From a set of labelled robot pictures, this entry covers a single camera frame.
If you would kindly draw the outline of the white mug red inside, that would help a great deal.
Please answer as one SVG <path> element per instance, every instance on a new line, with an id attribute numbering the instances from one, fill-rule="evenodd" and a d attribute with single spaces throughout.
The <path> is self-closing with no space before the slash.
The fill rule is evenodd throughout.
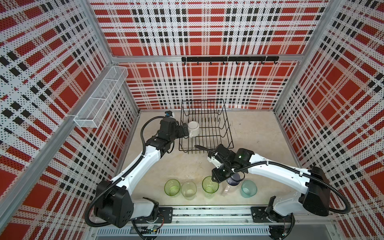
<path id="1" fill-rule="evenodd" d="M 200 134 L 200 125 L 198 122 L 192 121 L 188 123 L 189 138 L 198 137 Z"/>

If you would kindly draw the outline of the pink mug purple inside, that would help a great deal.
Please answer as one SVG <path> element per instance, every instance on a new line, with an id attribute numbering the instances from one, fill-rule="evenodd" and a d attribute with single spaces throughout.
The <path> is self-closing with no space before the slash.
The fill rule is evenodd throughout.
<path id="1" fill-rule="evenodd" d="M 235 192 L 240 185 L 240 183 L 244 180 L 245 174 L 242 176 L 239 173 L 234 173 L 231 177 L 226 180 L 224 190 L 222 192 L 222 196 L 227 196 L 233 192 Z"/>

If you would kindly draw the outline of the black wire dish rack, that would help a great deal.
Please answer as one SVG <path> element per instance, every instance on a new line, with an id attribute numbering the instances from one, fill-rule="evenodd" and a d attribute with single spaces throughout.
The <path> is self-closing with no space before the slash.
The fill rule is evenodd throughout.
<path id="1" fill-rule="evenodd" d="M 234 148 L 230 122 L 223 99 L 183 100 L 181 105 L 181 123 L 197 122 L 200 133 L 197 137 L 179 140 L 179 151 L 197 154 L 201 150 L 195 145 L 214 150 L 222 144 L 228 149 Z"/>

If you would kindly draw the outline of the teal textured glass cup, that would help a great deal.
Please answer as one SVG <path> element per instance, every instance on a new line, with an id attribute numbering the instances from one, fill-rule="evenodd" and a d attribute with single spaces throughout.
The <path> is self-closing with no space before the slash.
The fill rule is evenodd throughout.
<path id="1" fill-rule="evenodd" d="M 256 195 L 258 192 L 258 188 L 253 181 L 246 180 L 242 183 L 241 186 L 241 196 L 243 198 L 251 198 Z"/>

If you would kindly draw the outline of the green patterned glass cup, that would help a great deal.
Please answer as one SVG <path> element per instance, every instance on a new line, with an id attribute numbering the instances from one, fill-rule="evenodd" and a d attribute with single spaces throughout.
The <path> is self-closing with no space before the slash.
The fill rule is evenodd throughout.
<path id="1" fill-rule="evenodd" d="M 211 176 L 207 176 L 202 181 L 202 188 L 205 193 L 205 197 L 210 199 L 219 190 L 219 183 L 213 182 Z"/>

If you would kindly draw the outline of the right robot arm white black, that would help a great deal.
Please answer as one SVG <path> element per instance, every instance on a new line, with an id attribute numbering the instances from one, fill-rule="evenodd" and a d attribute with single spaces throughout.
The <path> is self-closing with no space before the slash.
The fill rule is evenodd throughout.
<path id="1" fill-rule="evenodd" d="M 284 184 L 295 192 L 273 196 L 262 214 L 270 222 L 279 222 L 295 213 L 310 213 L 327 217 L 330 212 L 348 214 L 351 204 L 347 197 L 330 185 L 325 173 L 318 167 L 303 169 L 269 160 L 244 148 L 233 152 L 218 145 L 208 150 L 208 161 L 215 167 L 212 180 L 224 182 L 236 173 L 259 175 Z"/>

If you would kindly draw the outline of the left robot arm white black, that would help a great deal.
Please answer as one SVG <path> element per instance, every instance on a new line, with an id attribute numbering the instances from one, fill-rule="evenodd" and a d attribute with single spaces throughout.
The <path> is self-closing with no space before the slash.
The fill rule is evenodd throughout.
<path id="1" fill-rule="evenodd" d="M 132 193 L 149 169 L 172 151 L 175 140 L 187 137 L 188 125 L 173 117 L 156 116 L 148 120 L 140 131 L 142 151 L 121 173 L 97 185 L 96 196 L 85 211 L 85 223 L 93 228 L 122 228 L 138 219 L 156 221 L 159 203 L 149 198 L 134 200 Z"/>

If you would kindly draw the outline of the pale green glass cup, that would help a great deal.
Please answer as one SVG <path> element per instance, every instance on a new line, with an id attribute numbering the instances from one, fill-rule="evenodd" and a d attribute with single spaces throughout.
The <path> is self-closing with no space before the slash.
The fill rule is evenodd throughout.
<path id="1" fill-rule="evenodd" d="M 192 181 L 187 181 L 182 184 L 181 193 L 187 200 L 193 200 L 197 193 L 197 186 Z"/>

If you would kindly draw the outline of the green glass cup leftmost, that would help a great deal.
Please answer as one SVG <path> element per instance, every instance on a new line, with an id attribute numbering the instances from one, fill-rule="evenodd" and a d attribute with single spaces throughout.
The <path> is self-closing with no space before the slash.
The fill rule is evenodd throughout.
<path id="1" fill-rule="evenodd" d="M 176 179 L 168 180 L 164 185 L 164 192 L 169 197 L 176 197 L 180 193 L 181 184 Z"/>

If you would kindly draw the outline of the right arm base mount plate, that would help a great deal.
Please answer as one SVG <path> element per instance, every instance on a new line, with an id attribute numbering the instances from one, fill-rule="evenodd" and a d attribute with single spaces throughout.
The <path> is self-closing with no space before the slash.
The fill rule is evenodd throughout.
<path id="1" fill-rule="evenodd" d="M 251 207 L 254 223 L 290 223 L 291 215 L 281 216 L 269 207 Z"/>

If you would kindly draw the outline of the black wall hook rail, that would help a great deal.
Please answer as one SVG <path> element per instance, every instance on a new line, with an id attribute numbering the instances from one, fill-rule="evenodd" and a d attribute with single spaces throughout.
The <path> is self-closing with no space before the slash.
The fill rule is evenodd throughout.
<path id="1" fill-rule="evenodd" d="M 213 63 L 213 62 L 277 62 L 279 56 L 255 56 L 255 57 L 182 57 L 181 60 L 183 63 Z"/>

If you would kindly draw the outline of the white mesh wall basket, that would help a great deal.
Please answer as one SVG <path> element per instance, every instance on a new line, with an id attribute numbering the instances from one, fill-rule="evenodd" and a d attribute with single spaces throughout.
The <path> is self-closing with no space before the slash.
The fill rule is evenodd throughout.
<path id="1" fill-rule="evenodd" d="M 127 76 L 125 67 L 106 67 L 99 76 L 96 88 L 76 115 L 76 125 L 80 128 L 100 127 Z"/>

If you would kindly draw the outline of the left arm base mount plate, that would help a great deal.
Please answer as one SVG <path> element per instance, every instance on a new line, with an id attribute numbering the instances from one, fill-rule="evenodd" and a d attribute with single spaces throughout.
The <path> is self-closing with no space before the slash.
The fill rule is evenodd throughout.
<path id="1" fill-rule="evenodd" d="M 155 207 L 147 217 L 134 218 L 136 224 L 169 224 L 173 218 L 172 207 Z"/>

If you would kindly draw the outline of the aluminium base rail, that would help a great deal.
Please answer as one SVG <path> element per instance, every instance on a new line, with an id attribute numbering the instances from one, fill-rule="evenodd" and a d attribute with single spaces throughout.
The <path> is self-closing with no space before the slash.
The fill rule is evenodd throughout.
<path id="1" fill-rule="evenodd" d="M 171 206 L 169 224 L 137 224 L 148 240 L 269 240 L 287 232 L 288 240 L 341 240 L 333 216 L 295 214 L 295 224 L 254 223 L 251 207 L 264 206 Z"/>

